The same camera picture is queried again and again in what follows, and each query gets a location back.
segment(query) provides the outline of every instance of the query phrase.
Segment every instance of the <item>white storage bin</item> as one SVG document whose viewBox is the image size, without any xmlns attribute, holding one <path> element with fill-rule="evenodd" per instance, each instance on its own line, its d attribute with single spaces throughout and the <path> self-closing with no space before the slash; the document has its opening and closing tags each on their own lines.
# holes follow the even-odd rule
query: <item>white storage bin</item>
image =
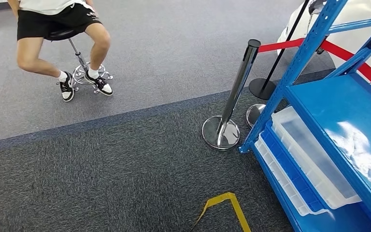
<svg viewBox="0 0 371 232">
<path fill-rule="evenodd" d="M 292 106 L 272 115 L 272 129 L 332 209 L 361 199 Z"/>
<path fill-rule="evenodd" d="M 275 176 L 278 183 L 281 185 L 282 189 L 291 200 L 294 207 L 297 209 L 299 215 L 305 216 L 307 214 L 322 214 L 326 210 L 319 210 L 318 212 L 313 212 L 309 206 L 306 204 L 298 190 L 295 188 L 292 181 L 289 179 L 286 172 L 283 170 L 279 162 L 276 160 L 275 156 L 272 154 L 268 146 L 265 144 L 261 136 L 259 136 L 258 141 L 255 142 L 255 147 L 257 148 L 260 155 L 263 157 L 265 163 L 270 168 L 271 172 Z"/>
</svg>

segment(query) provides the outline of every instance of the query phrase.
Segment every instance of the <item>chrome stanchion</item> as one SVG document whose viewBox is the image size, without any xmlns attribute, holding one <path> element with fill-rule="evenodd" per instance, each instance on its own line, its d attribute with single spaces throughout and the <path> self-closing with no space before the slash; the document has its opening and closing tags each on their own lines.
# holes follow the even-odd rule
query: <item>chrome stanchion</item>
<svg viewBox="0 0 371 232">
<path fill-rule="evenodd" d="M 264 104 L 255 104 L 248 108 L 247 114 L 245 116 L 245 121 L 247 122 L 247 125 L 250 128 L 254 126 L 255 122 L 257 121 L 259 115 L 262 113 L 264 108 L 265 108 Z"/>
<path fill-rule="evenodd" d="M 254 59 L 257 57 L 260 46 L 261 42 L 258 40 L 248 41 L 248 46 L 245 50 L 243 61 L 234 85 L 232 86 L 232 90 L 222 116 L 213 116 L 207 119 L 202 125 L 202 136 L 204 140 L 208 143 L 208 145 L 215 149 L 230 149 L 240 140 L 240 130 L 238 129 L 238 126 L 230 119 L 251 71 Z"/>
</svg>

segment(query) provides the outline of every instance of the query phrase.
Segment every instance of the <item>stanchion base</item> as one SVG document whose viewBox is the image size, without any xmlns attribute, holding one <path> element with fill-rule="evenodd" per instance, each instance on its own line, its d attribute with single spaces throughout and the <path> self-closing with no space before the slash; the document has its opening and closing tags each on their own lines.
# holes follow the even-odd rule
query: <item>stanchion base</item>
<svg viewBox="0 0 371 232">
<path fill-rule="evenodd" d="M 238 126 L 233 122 L 229 121 L 227 127 L 222 135 L 221 141 L 218 144 L 218 126 L 221 122 L 221 116 L 213 116 L 207 119 L 202 125 L 202 136 L 204 140 L 212 148 L 217 150 L 228 150 L 233 146 L 237 145 L 240 140 L 240 130 Z"/>
<path fill-rule="evenodd" d="M 248 87 L 250 92 L 254 96 L 262 100 L 268 100 L 276 88 L 276 85 L 272 81 L 269 81 L 267 85 L 265 86 L 265 88 L 262 89 L 265 81 L 266 79 L 264 78 L 254 79 L 250 82 L 249 87 Z"/>
<path fill-rule="evenodd" d="M 250 128 L 254 126 L 255 122 L 257 121 L 259 115 L 262 113 L 264 108 L 265 108 L 264 104 L 255 104 L 248 108 L 245 121 Z"/>
</svg>

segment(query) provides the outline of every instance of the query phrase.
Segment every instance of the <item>blue storage bin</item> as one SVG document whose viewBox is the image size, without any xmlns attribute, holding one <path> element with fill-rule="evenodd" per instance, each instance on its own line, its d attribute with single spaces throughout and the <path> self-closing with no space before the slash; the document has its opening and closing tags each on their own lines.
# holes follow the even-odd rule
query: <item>blue storage bin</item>
<svg viewBox="0 0 371 232">
<path fill-rule="evenodd" d="M 272 121 L 269 121 L 266 124 L 265 130 L 261 134 L 261 138 L 267 144 L 268 148 L 292 181 L 305 203 L 313 212 L 329 209 L 328 205 L 319 196 L 315 188 L 309 182 L 300 167 L 295 163 L 292 156 L 278 139 L 271 127 Z"/>
</svg>

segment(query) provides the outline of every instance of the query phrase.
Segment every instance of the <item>shoelace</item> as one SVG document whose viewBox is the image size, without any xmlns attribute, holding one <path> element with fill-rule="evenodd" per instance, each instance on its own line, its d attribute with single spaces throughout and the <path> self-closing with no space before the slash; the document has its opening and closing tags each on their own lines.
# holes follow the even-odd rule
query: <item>shoelace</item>
<svg viewBox="0 0 371 232">
<path fill-rule="evenodd" d="M 68 92 L 70 91 L 70 87 L 69 85 L 67 84 L 67 82 L 57 82 L 56 85 L 60 85 L 60 90 L 62 92 Z"/>
<path fill-rule="evenodd" d="M 98 77 L 95 79 L 96 84 L 100 87 L 103 88 L 106 85 L 106 82 L 104 82 L 104 78 Z"/>
</svg>

